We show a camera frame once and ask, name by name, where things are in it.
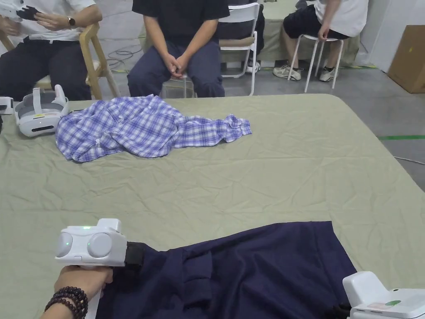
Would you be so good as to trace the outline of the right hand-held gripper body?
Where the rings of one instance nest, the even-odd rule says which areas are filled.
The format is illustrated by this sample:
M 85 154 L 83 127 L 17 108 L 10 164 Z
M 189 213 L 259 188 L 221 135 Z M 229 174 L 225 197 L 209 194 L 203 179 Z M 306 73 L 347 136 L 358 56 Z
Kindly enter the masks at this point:
M 351 310 L 350 319 L 423 319 L 425 290 L 386 289 L 370 271 L 360 271 L 342 280 Z

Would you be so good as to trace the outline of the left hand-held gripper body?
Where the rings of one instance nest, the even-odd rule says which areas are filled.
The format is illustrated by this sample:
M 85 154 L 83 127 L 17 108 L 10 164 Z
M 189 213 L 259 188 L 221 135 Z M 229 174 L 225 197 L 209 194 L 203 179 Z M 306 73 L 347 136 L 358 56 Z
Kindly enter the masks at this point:
M 61 230 L 55 259 L 83 267 L 141 267 L 144 248 L 128 242 L 116 218 L 101 218 L 95 226 L 68 226 Z

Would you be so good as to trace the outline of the person's left hand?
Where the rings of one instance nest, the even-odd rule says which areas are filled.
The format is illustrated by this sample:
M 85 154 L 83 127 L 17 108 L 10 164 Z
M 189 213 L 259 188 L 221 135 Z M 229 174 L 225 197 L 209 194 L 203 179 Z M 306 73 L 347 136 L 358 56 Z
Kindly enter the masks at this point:
M 109 267 L 82 268 L 66 266 L 61 269 L 54 284 L 54 291 L 61 288 L 76 287 L 84 291 L 88 301 L 91 301 L 107 284 L 113 280 L 113 269 Z

